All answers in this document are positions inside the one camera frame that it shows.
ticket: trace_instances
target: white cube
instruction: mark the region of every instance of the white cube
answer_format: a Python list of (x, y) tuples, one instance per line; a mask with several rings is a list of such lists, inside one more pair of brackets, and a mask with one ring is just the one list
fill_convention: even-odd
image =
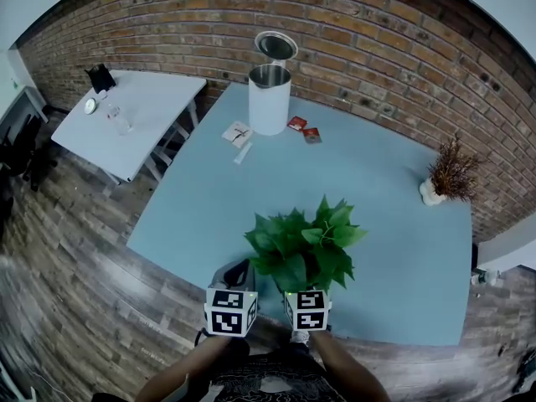
[(209, 288), (204, 311), (210, 334), (245, 337), (257, 317), (257, 292)]
[(285, 313), (295, 331), (322, 331), (332, 303), (325, 291), (285, 292)]

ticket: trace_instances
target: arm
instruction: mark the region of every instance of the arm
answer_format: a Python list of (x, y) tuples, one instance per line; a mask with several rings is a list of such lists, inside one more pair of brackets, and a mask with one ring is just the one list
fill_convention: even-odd
[(164, 369), (145, 383), (135, 402), (160, 402), (189, 379), (196, 379), (206, 371), (224, 351), (231, 337), (216, 336), (205, 339), (178, 362)]
[(328, 377), (346, 400), (390, 402), (382, 384), (358, 363), (329, 332), (310, 332)]

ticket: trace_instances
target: wood plank floor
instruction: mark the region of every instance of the wood plank floor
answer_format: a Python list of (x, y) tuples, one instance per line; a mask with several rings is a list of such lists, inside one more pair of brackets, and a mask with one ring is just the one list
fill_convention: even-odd
[[(99, 391), (131, 400), (193, 347), (204, 292), (125, 247), (155, 187), (144, 173), (113, 187), (67, 152), (37, 193), (13, 180), (0, 257), (0, 356), (26, 393), (32, 385), (39, 400), (68, 400), (39, 374), (76, 402)], [(253, 352), (274, 348), (285, 332), (258, 320)], [(496, 287), (471, 288), (459, 347), (344, 344), (393, 401), (496, 402), (507, 398), (534, 337), (536, 274), (514, 269)]]

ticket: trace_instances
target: small white pot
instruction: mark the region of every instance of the small white pot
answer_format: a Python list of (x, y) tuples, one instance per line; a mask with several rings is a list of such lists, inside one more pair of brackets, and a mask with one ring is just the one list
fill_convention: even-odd
[(426, 205), (437, 205), (446, 200), (445, 195), (438, 195), (434, 189), (434, 184), (430, 178), (427, 178), (419, 186), (419, 192), (422, 195), (422, 202)]

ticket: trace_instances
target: red brick wall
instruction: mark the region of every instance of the red brick wall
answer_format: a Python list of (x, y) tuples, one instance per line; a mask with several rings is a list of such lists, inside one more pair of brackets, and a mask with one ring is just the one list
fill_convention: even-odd
[(536, 70), (466, 0), (64, 0), (18, 44), (53, 106), (71, 108), (90, 87), (83, 69), (104, 62), (203, 76), (207, 110), (267, 62), (253, 44), (266, 29), (300, 46), (293, 94), (433, 148), (459, 133), (485, 158), (476, 241), (536, 209)]

